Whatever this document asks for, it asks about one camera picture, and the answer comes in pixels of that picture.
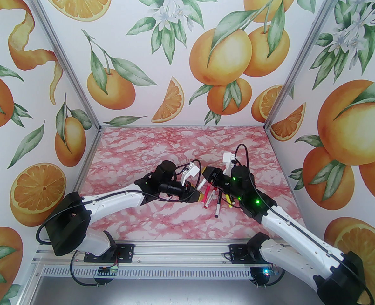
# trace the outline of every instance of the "table surface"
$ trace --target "table surface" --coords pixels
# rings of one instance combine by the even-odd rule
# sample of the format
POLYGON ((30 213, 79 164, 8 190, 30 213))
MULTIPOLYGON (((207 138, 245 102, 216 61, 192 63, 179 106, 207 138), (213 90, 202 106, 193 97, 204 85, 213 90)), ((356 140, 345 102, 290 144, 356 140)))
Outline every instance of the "table surface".
MULTIPOLYGON (((244 143, 250 169, 259 190, 272 197, 289 215, 304 225, 290 188, 269 140, 260 126, 189 126, 106 128, 80 194, 95 195, 120 189, 152 172, 163 160, 176 165, 199 159, 202 166, 224 168, 222 156, 244 143)), ((244 149, 237 157, 245 163, 244 149)), ((242 239, 258 232, 276 237, 241 209, 216 202, 208 209, 201 202, 153 201, 124 209, 92 225, 107 230, 116 240, 242 239)))

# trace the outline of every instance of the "pink marble surface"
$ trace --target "pink marble surface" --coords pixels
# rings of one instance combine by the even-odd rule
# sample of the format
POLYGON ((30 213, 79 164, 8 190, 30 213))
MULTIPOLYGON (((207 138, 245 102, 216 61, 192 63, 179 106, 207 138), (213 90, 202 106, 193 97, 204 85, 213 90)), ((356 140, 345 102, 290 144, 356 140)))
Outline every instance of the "pink marble surface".
MULTIPOLYGON (((262 127, 123 127, 106 128, 81 195, 119 189, 153 171, 162 160, 184 164, 199 159, 202 166, 224 168, 222 155, 239 143, 249 150, 250 168, 257 188, 272 197, 293 218, 303 220, 262 127)), ((244 149, 238 158, 245 162, 244 149)), ((266 231, 241 209, 222 204, 215 218, 216 202, 208 209, 198 203, 153 201, 100 219, 94 229, 108 230, 120 240, 180 240, 251 238, 266 231)))

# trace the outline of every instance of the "yellow marker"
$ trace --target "yellow marker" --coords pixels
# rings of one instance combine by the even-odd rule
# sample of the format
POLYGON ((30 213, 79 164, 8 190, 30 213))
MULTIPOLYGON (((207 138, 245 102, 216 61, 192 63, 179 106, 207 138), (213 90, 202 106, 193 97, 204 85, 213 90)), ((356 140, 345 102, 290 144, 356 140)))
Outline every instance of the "yellow marker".
POLYGON ((233 206, 231 205, 231 199, 230 199, 230 196, 228 194, 226 194, 226 200, 228 202, 228 207, 232 208, 233 206))

